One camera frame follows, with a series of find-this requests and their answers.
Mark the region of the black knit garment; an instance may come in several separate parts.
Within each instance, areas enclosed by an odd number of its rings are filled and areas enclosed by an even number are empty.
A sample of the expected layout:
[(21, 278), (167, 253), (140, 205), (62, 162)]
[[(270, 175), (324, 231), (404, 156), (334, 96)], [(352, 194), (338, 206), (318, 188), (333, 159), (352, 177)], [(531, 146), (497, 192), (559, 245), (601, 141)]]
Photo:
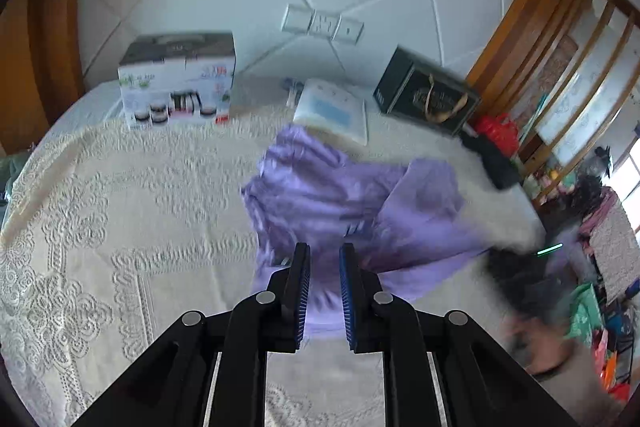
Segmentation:
[(520, 183), (518, 169), (486, 135), (472, 135), (461, 130), (459, 136), (467, 150), (480, 156), (483, 168), (496, 190), (506, 191)]

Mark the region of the purple t-shirt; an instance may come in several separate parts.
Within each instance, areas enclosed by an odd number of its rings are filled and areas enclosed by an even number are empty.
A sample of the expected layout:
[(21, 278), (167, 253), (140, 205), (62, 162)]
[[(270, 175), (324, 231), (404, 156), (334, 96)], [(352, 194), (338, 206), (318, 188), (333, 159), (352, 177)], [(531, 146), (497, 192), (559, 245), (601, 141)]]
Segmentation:
[(462, 215), (454, 168), (439, 159), (407, 165), (363, 162), (290, 124), (243, 187), (257, 235), (254, 286), (310, 248), (305, 337), (344, 333), (340, 249), (355, 247), (360, 267), (391, 293), (422, 298), (489, 247), (486, 234)]

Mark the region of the white flat paper box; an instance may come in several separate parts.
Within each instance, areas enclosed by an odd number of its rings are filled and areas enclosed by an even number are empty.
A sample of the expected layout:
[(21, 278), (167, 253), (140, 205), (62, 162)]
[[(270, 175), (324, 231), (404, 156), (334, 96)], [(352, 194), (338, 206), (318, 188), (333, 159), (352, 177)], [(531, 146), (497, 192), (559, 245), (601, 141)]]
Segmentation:
[(362, 146), (368, 144), (366, 104), (358, 96), (326, 80), (308, 79), (305, 82), (293, 122)]

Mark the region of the red plastic bag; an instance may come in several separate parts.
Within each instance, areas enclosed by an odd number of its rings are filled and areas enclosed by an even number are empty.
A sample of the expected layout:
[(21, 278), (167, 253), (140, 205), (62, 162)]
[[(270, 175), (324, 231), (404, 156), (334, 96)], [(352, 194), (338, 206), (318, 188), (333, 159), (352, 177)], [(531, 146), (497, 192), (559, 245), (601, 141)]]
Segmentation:
[(474, 124), (474, 130), (485, 135), (506, 157), (518, 151), (518, 126), (508, 114), (484, 115)]

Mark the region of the white wall socket panel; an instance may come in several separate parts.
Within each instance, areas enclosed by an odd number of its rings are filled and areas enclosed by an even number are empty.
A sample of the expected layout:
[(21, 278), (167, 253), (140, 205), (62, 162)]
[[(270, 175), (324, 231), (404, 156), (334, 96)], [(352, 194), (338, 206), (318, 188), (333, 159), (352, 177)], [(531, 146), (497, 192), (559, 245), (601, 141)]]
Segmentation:
[(289, 4), (282, 18), (281, 30), (295, 35), (317, 37), (354, 46), (361, 38), (364, 23), (341, 14), (313, 10)]

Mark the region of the white cookware set box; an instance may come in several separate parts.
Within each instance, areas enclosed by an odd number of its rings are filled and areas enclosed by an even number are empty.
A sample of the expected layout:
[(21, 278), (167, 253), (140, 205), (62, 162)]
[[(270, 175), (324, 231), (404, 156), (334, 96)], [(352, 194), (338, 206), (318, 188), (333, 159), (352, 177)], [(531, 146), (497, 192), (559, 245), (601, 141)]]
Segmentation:
[(117, 69), (127, 126), (224, 124), (235, 65), (229, 31), (138, 37)]

